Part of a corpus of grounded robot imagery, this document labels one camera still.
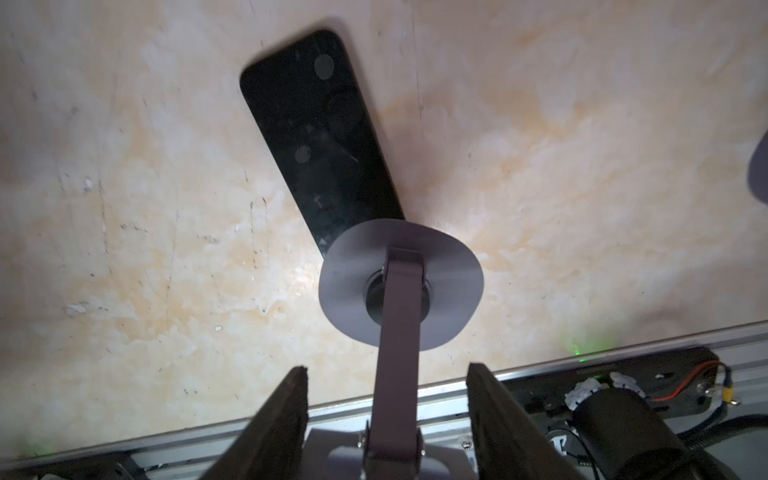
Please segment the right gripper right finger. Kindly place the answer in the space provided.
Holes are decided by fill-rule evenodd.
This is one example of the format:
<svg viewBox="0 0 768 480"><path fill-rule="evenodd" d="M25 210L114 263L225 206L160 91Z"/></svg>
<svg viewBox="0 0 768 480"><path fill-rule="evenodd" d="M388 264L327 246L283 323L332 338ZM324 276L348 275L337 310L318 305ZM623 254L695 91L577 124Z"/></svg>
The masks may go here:
<svg viewBox="0 0 768 480"><path fill-rule="evenodd" d="M482 363L466 376L468 413L481 479L580 479L523 407Z"/></svg>

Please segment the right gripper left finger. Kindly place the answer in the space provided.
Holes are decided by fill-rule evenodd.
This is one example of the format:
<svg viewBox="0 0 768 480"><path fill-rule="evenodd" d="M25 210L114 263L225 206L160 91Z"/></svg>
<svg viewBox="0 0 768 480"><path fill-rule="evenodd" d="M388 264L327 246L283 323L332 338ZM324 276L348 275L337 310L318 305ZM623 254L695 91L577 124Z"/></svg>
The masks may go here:
<svg viewBox="0 0 768 480"><path fill-rule="evenodd" d="M292 368L204 479L296 479L308 423L308 374Z"/></svg>

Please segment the black phone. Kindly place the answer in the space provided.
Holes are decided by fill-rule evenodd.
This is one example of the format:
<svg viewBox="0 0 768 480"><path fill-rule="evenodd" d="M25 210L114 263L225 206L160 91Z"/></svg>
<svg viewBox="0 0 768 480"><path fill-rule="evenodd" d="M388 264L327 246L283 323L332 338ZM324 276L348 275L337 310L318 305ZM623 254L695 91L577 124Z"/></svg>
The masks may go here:
<svg viewBox="0 0 768 480"><path fill-rule="evenodd" d="M341 37L318 29L248 65L244 100L321 253L404 213Z"/></svg>

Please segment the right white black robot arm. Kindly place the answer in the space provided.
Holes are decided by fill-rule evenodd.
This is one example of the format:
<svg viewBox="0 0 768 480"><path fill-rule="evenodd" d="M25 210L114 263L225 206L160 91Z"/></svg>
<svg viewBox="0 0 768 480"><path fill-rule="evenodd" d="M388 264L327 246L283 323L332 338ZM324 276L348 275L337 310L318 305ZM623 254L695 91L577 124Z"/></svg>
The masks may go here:
<svg viewBox="0 0 768 480"><path fill-rule="evenodd" d="M362 457L351 467L355 476L414 479L424 470L417 385L394 373L385 368L376 376ZM485 365L470 364L466 385L480 478L578 478ZM341 478L341 469L329 463L330 454L354 439L343 432L305 433L307 387L306 368L291 369L204 478ZM704 449L741 433L748 422L740 417L676 435L636 392L619 384L599 385L582 397L572 421L578 440L608 479L728 479L731 471Z"/></svg>

